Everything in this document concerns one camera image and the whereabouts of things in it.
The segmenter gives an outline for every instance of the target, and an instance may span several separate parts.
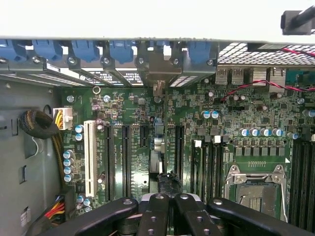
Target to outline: screw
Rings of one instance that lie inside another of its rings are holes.
[[[188,199],[188,195],[187,194],[182,194],[181,195],[181,199],[184,199],[184,200]]]
[[[77,63],[77,59],[76,59],[76,58],[73,58],[73,57],[69,57],[69,58],[68,58],[68,62],[69,62],[70,64],[75,64],[75,63]]]
[[[208,61],[207,61],[207,65],[213,65],[213,60],[211,60],[211,59],[208,60]]]
[[[105,95],[105,96],[103,97],[103,101],[106,102],[106,103],[110,102],[110,96]]]
[[[164,197],[161,195],[161,194],[158,194],[157,196],[156,196],[156,199],[163,199]]]
[[[0,58],[0,63],[1,63],[1,64],[7,64],[7,63],[8,63],[8,60],[5,59],[5,58]]]
[[[72,96],[72,95],[67,96],[67,101],[70,103],[74,102],[74,96]]]
[[[108,58],[104,58],[104,59],[103,59],[103,62],[104,62],[105,64],[109,64],[110,60],[109,60]]]
[[[144,63],[143,58],[139,58],[139,63],[140,63],[140,64],[143,64],[143,63]]]
[[[223,202],[221,200],[219,200],[219,199],[214,199],[213,202],[215,204],[217,204],[217,205],[222,205],[223,204]]]

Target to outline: solid capacitor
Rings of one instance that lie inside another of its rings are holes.
[[[75,128],[74,128],[75,132],[77,133],[82,133],[83,130],[84,130],[84,126],[83,125],[77,125]]]
[[[64,153],[63,153],[63,157],[64,157],[64,159],[69,159],[69,158],[71,158],[71,157],[73,157],[74,156],[74,153],[73,153],[73,151],[72,150],[67,150],[67,151],[65,151]]]

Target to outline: pcie slot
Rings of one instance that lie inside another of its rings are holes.
[[[115,159],[114,159],[114,129],[107,125],[104,128],[104,162],[105,162],[105,200],[115,198]]]
[[[96,124],[87,120],[84,125],[84,165],[85,165],[85,195],[95,197],[97,193],[96,180]]]
[[[140,147],[141,148],[148,146],[148,135],[149,135],[149,126],[141,125],[140,126]]]
[[[175,127],[175,172],[183,184],[184,168],[184,126]]]
[[[123,125],[123,196],[131,197],[131,127]]]

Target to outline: mounting screw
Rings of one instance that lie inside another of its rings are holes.
[[[214,199],[213,202],[214,202],[214,204],[217,204],[217,205],[222,205],[223,204],[223,202],[221,200],[219,200],[219,199]]]
[[[161,194],[157,194],[156,199],[163,199],[164,197]]]
[[[69,57],[69,58],[68,58],[68,62],[69,62],[70,64],[75,64],[75,63],[77,63],[77,59],[76,59],[76,58],[73,58],[73,57]]]
[[[103,59],[103,62],[104,62],[105,64],[109,64],[110,59],[108,59],[108,58],[104,58],[104,59]]]
[[[211,60],[211,59],[208,60],[208,61],[207,61],[207,65],[213,65],[213,60]]]
[[[187,194],[182,194],[181,195],[181,199],[184,199],[184,200],[188,199],[188,195]]]
[[[7,64],[7,63],[8,63],[8,60],[5,59],[5,58],[0,58],[0,63],[1,63],[1,64]]]

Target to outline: blue plastic clip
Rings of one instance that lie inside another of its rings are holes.
[[[76,57],[91,62],[99,60],[99,49],[96,41],[92,40],[72,40],[72,48]]]
[[[56,40],[32,40],[35,52],[48,60],[63,59],[63,48]]]
[[[131,40],[109,41],[110,56],[120,64],[133,61],[133,45]]]
[[[0,39],[0,57],[17,62],[26,61],[25,45],[19,40]]]
[[[206,62],[210,59],[210,42],[188,42],[188,53],[191,62],[199,64]]]

